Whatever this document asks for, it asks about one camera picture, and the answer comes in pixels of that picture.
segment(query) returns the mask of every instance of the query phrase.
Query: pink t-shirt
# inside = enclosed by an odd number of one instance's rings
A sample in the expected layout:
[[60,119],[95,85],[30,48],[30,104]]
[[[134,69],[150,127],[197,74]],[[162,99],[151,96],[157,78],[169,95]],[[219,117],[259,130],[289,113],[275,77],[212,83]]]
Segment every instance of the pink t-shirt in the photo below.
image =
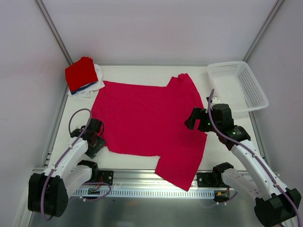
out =
[[104,81],[92,107],[103,121],[102,138],[119,154],[160,156],[155,173],[188,191],[201,163],[206,134],[184,121],[201,97],[188,74],[172,77],[166,87]]

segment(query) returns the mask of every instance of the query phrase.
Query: white basket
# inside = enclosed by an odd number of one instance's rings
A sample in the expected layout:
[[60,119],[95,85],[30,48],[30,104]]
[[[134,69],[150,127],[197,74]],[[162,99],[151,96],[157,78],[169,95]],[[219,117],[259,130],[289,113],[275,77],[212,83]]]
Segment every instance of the white basket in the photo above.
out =
[[233,113],[259,110],[268,100],[250,67],[243,61],[207,66],[215,95],[230,106]]

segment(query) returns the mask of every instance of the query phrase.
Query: white wall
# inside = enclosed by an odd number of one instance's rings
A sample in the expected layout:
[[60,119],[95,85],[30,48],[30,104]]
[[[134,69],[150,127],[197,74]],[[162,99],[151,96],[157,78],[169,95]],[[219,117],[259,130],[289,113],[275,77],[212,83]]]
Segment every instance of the white wall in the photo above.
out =
[[73,61],[242,60],[276,0],[45,0]]
[[303,195],[303,1],[286,0],[249,65],[269,107],[256,112],[274,170]]
[[12,227],[68,65],[33,0],[1,1],[0,31],[0,226]]

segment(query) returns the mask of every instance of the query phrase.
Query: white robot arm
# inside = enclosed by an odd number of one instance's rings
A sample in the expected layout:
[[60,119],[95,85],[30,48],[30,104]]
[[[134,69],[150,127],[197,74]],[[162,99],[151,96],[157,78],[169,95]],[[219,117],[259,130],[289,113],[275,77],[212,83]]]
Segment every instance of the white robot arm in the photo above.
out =
[[242,162],[255,184],[239,174],[229,163],[215,166],[212,176],[216,181],[221,181],[239,195],[248,198],[254,205],[257,218],[266,227],[298,216],[300,193],[296,189],[288,189],[274,174],[256,153],[257,150],[244,128],[234,125],[229,106],[222,104],[216,97],[212,98],[212,95],[213,91],[208,98],[208,109],[194,108],[185,125],[192,130],[195,121],[199,119],[198,130],[215,132],[219,141]]
[[90,119],[87,126],[75,129],[70,133],[65,153],[43,173],[31,175],[27,204],[30,211],[41,212],[43,216],[60,217],[67,207],[68,199],[81,185],[87,181],[97,181],[97,163],[79,160],[83,154],[94,158],[105,145],[105,141],[97,135],[102,125],[101,121]]

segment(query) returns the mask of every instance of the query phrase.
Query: white table surface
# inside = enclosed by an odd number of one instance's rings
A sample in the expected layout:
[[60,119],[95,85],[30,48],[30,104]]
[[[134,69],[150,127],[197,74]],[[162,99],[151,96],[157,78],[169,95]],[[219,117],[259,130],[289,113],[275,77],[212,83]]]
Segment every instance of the white table surface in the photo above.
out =
[[[206,67],[183,67],[183,66],[102,66],[104,80],[138,85],[166,86],[171,77],[177,77],[181,73],[188,73],[199,91],[204,107],[207,107],[206,97],[209,96],[211,86],[208,81]],[[68,122],[71,115],[81,109],[91,109],[98,92],[94,92],[92,98],[68,97],[61,119],[59,131],[53,147],[50,164],[55,162],[64,152],[70,136]],[[71,130],[85,125],[88,112],[78,113],[72,123]],[[251,136],[252,141],[257,142],[248,113],[233,114],[236,125],[241,125]],[[142,157],[113,153],[107,147],[101,149],[93,161],[98,163],[99,168],[114,169],[155,169],[159,157]],[[210,132],[207,136],[204,155],[199,170],[212,170],[222,162],[231,163],[237,170],[245,170],[242,163],[219,142],[215,133]]]

